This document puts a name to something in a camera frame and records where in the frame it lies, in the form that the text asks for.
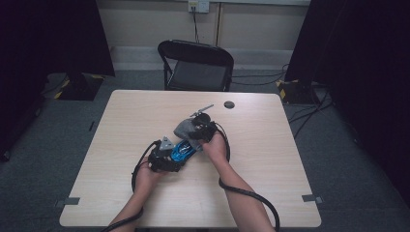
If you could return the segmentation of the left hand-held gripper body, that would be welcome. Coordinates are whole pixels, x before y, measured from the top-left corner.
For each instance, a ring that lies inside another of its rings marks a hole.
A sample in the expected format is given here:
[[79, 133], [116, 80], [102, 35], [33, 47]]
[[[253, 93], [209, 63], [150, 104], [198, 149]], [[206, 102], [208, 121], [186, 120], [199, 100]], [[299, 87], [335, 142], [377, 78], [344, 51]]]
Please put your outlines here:
[[153, 171], [169, 171], [174, 147], [175, 145], [166, 136], [155, 146], [148, 158], [149, 166]]

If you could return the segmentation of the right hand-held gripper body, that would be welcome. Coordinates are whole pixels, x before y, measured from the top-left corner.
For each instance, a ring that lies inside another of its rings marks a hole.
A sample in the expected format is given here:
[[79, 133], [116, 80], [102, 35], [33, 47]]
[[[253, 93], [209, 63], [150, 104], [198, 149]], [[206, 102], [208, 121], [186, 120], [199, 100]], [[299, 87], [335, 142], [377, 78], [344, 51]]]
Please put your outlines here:
[[190, 138], [196, 140], [205, 140], [209, 142], [216, 132], [216, 123], [211, 120], [211, 117], [205, 113], [205, 110], [213, 107], [212, 104], [198, 109], [191, 114], [191, 123], [193, 131], [190, 132]]

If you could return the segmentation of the blue and black toy car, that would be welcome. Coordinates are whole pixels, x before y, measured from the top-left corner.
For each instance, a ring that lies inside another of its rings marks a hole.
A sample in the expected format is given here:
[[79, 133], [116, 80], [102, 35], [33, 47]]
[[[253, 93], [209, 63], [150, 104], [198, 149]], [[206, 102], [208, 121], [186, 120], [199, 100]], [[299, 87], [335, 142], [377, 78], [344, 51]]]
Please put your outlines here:
[[182, 140], [172, 150], [171, 159], [176, 162], [187, 161], [195, 152], [187, 140]]

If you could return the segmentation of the grey cloth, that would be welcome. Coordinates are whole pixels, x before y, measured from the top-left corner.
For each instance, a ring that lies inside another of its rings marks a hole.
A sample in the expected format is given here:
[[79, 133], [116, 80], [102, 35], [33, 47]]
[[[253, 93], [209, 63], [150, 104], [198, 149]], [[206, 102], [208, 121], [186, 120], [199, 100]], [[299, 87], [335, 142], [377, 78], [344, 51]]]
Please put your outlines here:
[[195, 151], [202, 151], [201, 141], [203, 140], [200, 133], [201, 126], [193, 119], [183, 120], [173, 131], [174, 134], [189, 142]]

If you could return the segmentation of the person's right hand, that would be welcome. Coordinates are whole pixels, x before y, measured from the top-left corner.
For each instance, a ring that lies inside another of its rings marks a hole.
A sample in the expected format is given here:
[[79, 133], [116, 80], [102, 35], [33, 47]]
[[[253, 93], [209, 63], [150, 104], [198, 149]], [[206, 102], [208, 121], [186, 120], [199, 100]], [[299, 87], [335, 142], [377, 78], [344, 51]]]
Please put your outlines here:
[[200, 140], [200, 144], [203, 152], [214, 165], [227, 162], [225, 141], [219, 132], [216, 132], [209, 142]]

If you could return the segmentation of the person's left hand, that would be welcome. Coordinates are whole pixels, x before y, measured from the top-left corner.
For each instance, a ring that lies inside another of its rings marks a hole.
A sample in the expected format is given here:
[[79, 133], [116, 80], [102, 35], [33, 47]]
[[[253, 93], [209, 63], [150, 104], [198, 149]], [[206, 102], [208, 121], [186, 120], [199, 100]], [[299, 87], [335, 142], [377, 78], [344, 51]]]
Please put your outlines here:
[[149, 164], [148, 159], [144, 158], [139, 166], [135, 180], [135, 192], [148, 192], [150, 193], [158, 184], [159, 180], [166, 175], [166, 172], [155, 172]]

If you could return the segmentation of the black folding chair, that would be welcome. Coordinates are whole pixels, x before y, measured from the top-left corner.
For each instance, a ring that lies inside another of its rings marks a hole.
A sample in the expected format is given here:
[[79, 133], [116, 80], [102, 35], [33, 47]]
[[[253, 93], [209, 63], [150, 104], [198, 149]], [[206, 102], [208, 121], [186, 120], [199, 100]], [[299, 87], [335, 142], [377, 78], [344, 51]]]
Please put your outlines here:
[[158, 45], [163, 61], [164, 89], [227, 92], [234, 59], [218, 46], [181, 40]]

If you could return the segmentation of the stand base with yellow tape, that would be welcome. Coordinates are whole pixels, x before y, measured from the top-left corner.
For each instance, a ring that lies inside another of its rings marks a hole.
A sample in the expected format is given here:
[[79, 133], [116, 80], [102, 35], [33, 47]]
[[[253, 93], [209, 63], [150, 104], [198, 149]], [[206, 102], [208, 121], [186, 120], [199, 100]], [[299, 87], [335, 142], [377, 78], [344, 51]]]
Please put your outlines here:
[[319, 99], [311, 85], [299, 80], [276, 82], [281, 100], [287, 104], [318, 104]]
[[83, 72], [68, 72], [54, 99], [61, 101], [92, 101], [97, 95], [104, 77]]

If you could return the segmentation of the grey tape strip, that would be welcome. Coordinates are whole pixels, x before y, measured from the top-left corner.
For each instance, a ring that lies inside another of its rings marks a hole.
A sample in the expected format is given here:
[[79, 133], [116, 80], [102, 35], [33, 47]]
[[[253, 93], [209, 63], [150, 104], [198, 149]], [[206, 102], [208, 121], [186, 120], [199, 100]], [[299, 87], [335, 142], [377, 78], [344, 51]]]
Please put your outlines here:
[[321, 196], [315, 196], [314, 194], [302, 195], [304, 202], [315, 202], [316, 204], [323, 203], [323, 198]]
[[55, 207], [64, 208], [67, 205], [77, 205], [79, 200], [79, 197], [66, 197], [65, 199], [57, 200], [55, 202]]

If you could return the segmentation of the black curtain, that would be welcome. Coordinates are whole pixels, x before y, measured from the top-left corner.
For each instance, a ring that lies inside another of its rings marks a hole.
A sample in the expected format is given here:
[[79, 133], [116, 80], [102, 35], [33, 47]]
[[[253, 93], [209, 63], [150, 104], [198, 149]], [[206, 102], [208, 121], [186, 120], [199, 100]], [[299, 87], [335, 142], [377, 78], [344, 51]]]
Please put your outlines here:
[[115, 74], [97, 0], [0, 0], [0, 161], [58, 72]]
[[310, 0], [285, 78], [329, 85], [410, 207], [410, 0]]

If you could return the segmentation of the white wall socket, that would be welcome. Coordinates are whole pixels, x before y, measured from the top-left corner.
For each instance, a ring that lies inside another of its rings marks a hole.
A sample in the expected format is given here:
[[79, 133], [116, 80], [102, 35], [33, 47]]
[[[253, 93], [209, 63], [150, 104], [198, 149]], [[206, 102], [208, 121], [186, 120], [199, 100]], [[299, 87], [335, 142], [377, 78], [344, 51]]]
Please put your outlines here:
[[190, 13], [207, 14], [210, 11], [209, 0], [189, 0], [188, 11]]

